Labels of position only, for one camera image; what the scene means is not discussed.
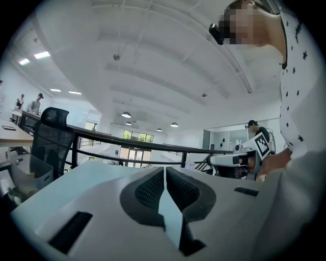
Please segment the person's right hand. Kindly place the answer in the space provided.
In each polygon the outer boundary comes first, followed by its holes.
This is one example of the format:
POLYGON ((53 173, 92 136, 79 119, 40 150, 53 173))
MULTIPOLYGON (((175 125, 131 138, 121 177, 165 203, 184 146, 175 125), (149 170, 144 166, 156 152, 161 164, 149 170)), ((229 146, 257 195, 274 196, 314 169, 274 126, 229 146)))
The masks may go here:
POLYGON ((246 166, 249 173, 253 173, 255 170, 256 159, 253 156, 241 156, 239 158, 239 164, 246 166))

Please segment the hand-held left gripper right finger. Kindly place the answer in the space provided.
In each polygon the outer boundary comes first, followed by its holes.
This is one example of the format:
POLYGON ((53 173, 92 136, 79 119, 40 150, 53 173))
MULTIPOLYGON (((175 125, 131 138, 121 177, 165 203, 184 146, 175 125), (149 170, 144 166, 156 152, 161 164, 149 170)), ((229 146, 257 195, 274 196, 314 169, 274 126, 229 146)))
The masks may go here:
POLYGON ((166 168, 167 191, 182 213, 179 251, 184 256, 214 246, 253 204, 261 184, 166 168))

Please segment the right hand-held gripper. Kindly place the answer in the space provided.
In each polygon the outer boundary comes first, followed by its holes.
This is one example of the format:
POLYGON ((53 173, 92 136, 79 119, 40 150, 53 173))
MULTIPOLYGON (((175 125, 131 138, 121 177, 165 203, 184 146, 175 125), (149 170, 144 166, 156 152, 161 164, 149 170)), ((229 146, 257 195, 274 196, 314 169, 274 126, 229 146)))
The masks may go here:
POLYGON ((237 167, 240 168, 241 176, 255 180, 261 170, 262 161, 270 154, 271 149, 263 135, 259 133, 243 144, 236 145, 234 154, 212 155, 208 158, 208 163, 212 166, 237 167), (241 166, 239 158, 241 156, 253 156, 256 159, 255 170, 249 173, 246 166, 241 166))

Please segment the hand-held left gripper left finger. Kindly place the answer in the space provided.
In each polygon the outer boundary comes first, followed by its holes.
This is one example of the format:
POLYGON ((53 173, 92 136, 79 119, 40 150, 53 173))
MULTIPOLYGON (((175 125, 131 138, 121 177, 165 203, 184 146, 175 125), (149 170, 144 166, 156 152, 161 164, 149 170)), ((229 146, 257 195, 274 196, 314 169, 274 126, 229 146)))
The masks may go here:
POLYGON ((162 167, 97 184, 46 220, 37 235, 69 260, 183 260, 166 234, 162 167))

